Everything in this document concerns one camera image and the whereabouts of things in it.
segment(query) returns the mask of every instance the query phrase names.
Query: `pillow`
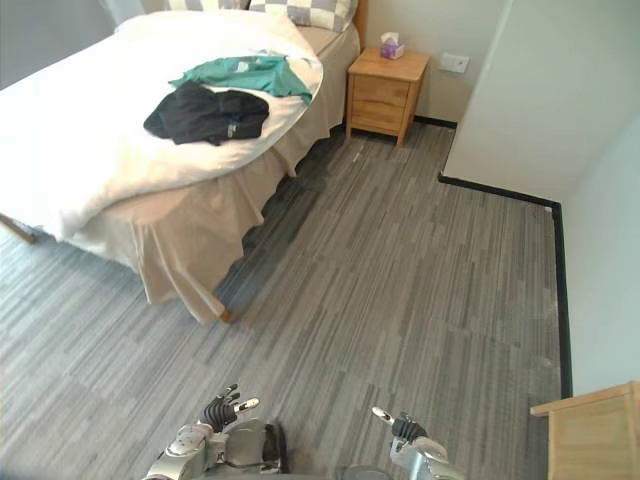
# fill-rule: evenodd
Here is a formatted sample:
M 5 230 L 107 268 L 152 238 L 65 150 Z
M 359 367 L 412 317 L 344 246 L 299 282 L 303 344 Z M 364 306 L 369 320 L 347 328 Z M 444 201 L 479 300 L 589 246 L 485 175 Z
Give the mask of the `pillow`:
M 358 0 L 252 0 L 249 10 L 287 15 L 299 26 L 343 32 L 357 7 Z
M 246 10 L 249 0 L 165 0 L 167 10 Z

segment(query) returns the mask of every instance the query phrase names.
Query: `wall outlet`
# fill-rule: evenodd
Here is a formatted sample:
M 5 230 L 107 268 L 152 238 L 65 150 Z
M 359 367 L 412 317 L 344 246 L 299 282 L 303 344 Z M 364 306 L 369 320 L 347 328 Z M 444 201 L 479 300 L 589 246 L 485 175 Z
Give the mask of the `wall outlet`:
M 464 73 L 467 71 L 467 65 L 469 65 L 469 57 L 452 55 L 450 53 L 443 53 L 440 57 L 440 70 Z

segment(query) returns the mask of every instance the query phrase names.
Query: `wooden nightstand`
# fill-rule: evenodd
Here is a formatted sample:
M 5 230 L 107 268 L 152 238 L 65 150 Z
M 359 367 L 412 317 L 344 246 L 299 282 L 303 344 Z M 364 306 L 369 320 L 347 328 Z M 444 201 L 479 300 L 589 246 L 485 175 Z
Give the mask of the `wooden nightstand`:
M 347 138 L 359 128 L 398 137 L 404 144 L 413 121 L 429 55 L 407 52 L 397 60 L 367 48 L 349 67 Z
M 640 383 L 531 409 L 549 417 L 549 480 L 640 479 Z

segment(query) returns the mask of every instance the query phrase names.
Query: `black baseboard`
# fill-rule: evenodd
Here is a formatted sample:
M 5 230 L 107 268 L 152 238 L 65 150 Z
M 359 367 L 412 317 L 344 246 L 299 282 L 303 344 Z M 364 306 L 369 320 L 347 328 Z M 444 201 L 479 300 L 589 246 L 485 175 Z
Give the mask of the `black baseboard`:
M 569 335 L 569 303 L 567 300 L 567 272 L 564 259 L 564 229 L 562 227 L 562 207 L 558 202 L 546 198 L 534 197 L 525 193 L 514 192 L 504 188 L 491 187 L 481 183 L 469 182 L 460 178 L 438 174 L 438 181 L 481 192 L 492 193 L 502 197 L 514 198 L 551 208 L 556 251 L 556 290 L 558 295 L 558 337 L 560 343 L 560 392 L 562 398 L 573 395 L 573 378 L 571 375 L 571 337 Z
M 428 123 L 429 125 L 437 125 L 438 127 L 458 128 L 458 122 L 450 122 L 449 120 L 440 120 L 439 118 L 422 117 L 415 115 L 413 120 L 418 123 Z

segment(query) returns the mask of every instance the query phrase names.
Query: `black jacket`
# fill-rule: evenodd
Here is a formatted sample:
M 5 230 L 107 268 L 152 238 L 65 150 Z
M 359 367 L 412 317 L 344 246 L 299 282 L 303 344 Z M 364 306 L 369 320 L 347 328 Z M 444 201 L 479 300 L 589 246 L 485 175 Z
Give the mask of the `black jacket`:
M 214 93 L 189 81 L 160 102 L 144 128 L 160 138 L 214 145 L 235 138 L 258 138 L 269 116 L 269 104 L 237 90 Z

